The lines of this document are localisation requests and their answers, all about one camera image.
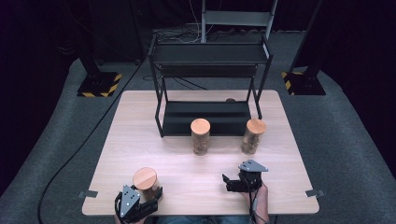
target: tripod base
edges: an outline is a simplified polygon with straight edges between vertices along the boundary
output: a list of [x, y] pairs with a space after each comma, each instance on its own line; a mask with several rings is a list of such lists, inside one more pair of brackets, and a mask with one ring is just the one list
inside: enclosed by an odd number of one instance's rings
[[307, 77], [304, 73], [282, 72], [289, 95], [326, 95], [316, 77]]
[[112, 96], [121, 74], [114, 72], [101, 72], [98, 77], [86, 76], [78, 89], [78, 96], [83, 97], [107, 97]]

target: wooden cylinder lid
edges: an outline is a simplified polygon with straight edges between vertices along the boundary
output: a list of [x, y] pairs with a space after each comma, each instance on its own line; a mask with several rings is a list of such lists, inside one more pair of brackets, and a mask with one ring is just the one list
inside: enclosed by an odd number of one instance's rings
[[134, 173], [134, 186], [137, 189], [150, 189], [157, 181], [157, 173], [149, 167], [144, 167]]
[[206, 119], [195, 119], [191, 123], [191, 130], [196, 134], [206, 134], [210, 130], [210, 123]]
[[260, 119], [250, 119], [247, 121], [247, 128], [251, 133], [261, 134], [267, 129], [267, 125]]

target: metal frame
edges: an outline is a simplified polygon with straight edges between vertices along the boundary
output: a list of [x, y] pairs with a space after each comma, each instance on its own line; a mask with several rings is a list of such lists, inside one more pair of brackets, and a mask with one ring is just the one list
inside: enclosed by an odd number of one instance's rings
[[[247, 89], [247, 98], [246, 101], [240, 101], [237, 103], [246, 103], [247, 108], [248, 108], [248, 101], [250, 98], [250, 94], [253, 93], [253, 99], [258, 111], [258, 115], [259, 115], [259, 119], [262, 118], [262, 112], [260, 109], [260, 105], [259, 105], [259, 101], [262, 95], [262, 89], [264, 86], [264, 82], [265, 79], [267, 77], [267, 74], [269, 72], [269, 67], [271, 64], [271, 61], [273, 59], [273, 55], [270, 53], [271, 51], [268, 48], [267, 42], [266, 42], [266, 38], [265, 36], [262, 37], [262, 41], [260, 44], [251, 44], [251, 43], [246, 43], [246, 44], [242, 44], [244, 46], [250, 45], [250, 46], [256, 46], [255, 49], [257, 48], [262, 48], [263, 54], [260, 55], [260, 60], [255, 60], [254, 62], [239, 62], [239, 61], [229, 61], [229, 62], [205, 62], [205, 63], [195, 63], [194, 65], [191, 65], [191, 62], [188, 62], [187, 65], [184, 65], [182, 62], [166, 62], [167, 64], [164, 64], [163, 67], [167, 66], [167, 69], [163, 69], [163, 71], [165, 72], [175, 72], [177, 71], [177, 69], [180, 69], [181, 72], [177, 72], [176, 74], [161, 74], [161, 85], [159, 85], [159, 82], [157, 81], [157, 73], [156, 73], [156, 64], [159, 65], [159, 69], [161, 72], [161, 68], [162, 68], [162, 64], [163, 61], [166, 61], [163, 59], [163, 57], [166, 57], [166, 55], [156, 55], [156, 48], [159, 47], [160, 45], [167, 45], [167, 44], [159, 44], [157, 36], [155, 35], [151, 41], [151, 46], [149, 48], [148, 51], [148, 60], [150, 63], [150, 68], [151, 68], [151, 75], [153, 78], [153, 83], [154, 83], [154, 88], [156, 91], [156, 95], [157, 95], [157, 100], [158, 100], [158, 104], [157, 104], [157, 109], [156, 109], [156, 113], [155, 113], [155, 120], [157, 122], [157, 126], [158, 129], [160, 131], [160, 135], [161, 137], [164, 137], [164, 131], [163, 131], [163, 126], [161, 125], [160, 119], [159, 119], [159, 114], [160, 114], [160, 109], [161, 109], [161, 104], [162, 104], [162, 100], [163, 100], [163, 96], [165, 96], [165, 102], [168, 103], [173, 103], [173, 101], [169, 101], [168, 99], [168, 95], [166, 92], [166, 84], [165, 84], [165, 79], [168, 77], [202, 77], [202, 75], [195, 75], [195, 74], [189, 74], [186, 76], [182, 76], [181, 74], [183, 74], [183, 72], [188, 72], [189, 69], [189, 65], [191, 66], [191, 68], [199, 68], [199, 66], [213, 66], [214, 69], [213, 71], [211, 69], [208, 69], [208, 71], [213, 72], [213, 76], [212, 75], [204, 75], [204, 77], [238, 77], [238, 78], [250, 78], [250, 84], [248, 86]], [[208, 46], [212, 46], [214, 48], [226, 48], [226, 47], [230, 47], [230, 44], [178, 44], [178, 45], [173, 45], [173, 48], [177, 48], [178, 46], [181, 46], [183, 48], [185, 48], [186, 46], [192, 46], [194, 48], [196, 48], [197, 46], [205, 46], [206, 48]], [[242, 70], [246, 69], [247, 73], [246, 74], [229, 74], [230, 68], [227, 69], [226, 66], [224, 65], [217, 65], [218, 63], [227, 63], [231, 66], [235, 66], [237, 68], [241, 68]], [[255, 85], [254, 85], [254, 80], [255, 80], [255, 75], [252, 73], [252, 69], [251, 67], [246, 66], [246, 64], [251, 64], [252, 66], [255, 67], [254, 72], [256, 73], [257, 71], [257, 66], [258, 63], [264, 63], [265, 64], [265, 69], [264, 72], [262, 74], [262, 80], [260, 82], [260, 87], [258, 89], [258, 91], [256, 91]]]

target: black metal rack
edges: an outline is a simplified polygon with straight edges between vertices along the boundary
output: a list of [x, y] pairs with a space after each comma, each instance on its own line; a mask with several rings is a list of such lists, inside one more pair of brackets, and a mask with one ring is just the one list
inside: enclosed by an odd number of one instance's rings
[[[272, 58], [264, 36], [258, 43], [164, 44], [159, 43], [155, 35], [148, 51], [148, 59], [158, 99], [155, 119], [161, 137], [191, 135], [191, 122], [197, 118], [210, 122], [211, 135], [243, 135], [246, 123], [251, 119], [248, 107], [251, 93], [259, 119], [262, 118], [259, 100]], [[265, 64], [265, 69], [256, 92], [254, 77], [260, 63]], [[161, 72], [161, 87], [157, 81], [156, 67]], [[168, 99], [165, 85], [168, 77], [250, 78], [250, 84], [245, 101], [224, 99], [223, 102], [180, 102]], [[163, 96], [166, 107], [162, 126], [159, 114]]]

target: gray carpet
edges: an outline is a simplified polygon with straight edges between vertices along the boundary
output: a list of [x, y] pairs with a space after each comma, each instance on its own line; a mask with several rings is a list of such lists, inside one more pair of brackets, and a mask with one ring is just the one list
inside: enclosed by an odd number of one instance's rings
[[[303, 36], [303, 33], [270, 35], [275, 57], [264, 88], [278, 91], [311, 183], [314, 189], [323, 189], [327, 195], [318, 198], [317, 214], [280, 215], [277, 223], [396, 223], [396, 181], [340, 87], [320, 73], [318, 79], [327, 93], [325, 96], [289, 96], [286, 91], [280, 74], [289, 69]], [[220, 37], [216, 41], [258, 41], [259, 38], [259, 34], [252, 32]], [[84, 216], [83, 199], [78, 193], [87, 190], [91, 183], [117, 107], [119, 99], [112, 105], [117, 95], [123, 90], [153, 90], [152, 82], [145, 80], [150, 75], [148, 61], [137, 68], [132, 63], [105, 63], [100, 67], [102, 71], [122, 74], [115, 94], [107, 98], [83, 98], [77, 97], [77, 90], [86, 76], [85, 70], [80, 61], [72, 64], [46, 130], [0, 199], [0, 223], [38, 222], [36, 208], [44, 187], [78, 150], [110, 106], [82, 149], [53, 180], [44, 197], [41, 216], [44, 223], [113, 223], [113, 217]], [[247, 87], [245, 83], [223, 79], [191, 81], [209, 90]], [[187, 90], [173, 80], [167, 87]]]

